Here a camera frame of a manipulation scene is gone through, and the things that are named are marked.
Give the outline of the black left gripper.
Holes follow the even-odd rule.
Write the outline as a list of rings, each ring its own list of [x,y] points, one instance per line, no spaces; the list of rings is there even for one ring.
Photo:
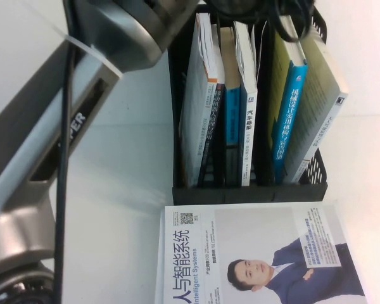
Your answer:
[[[269,11],[290,15],[300,8],[312,11],[315,1],[216,0],[206,3],[225,16],[253,16],[264,15]]]

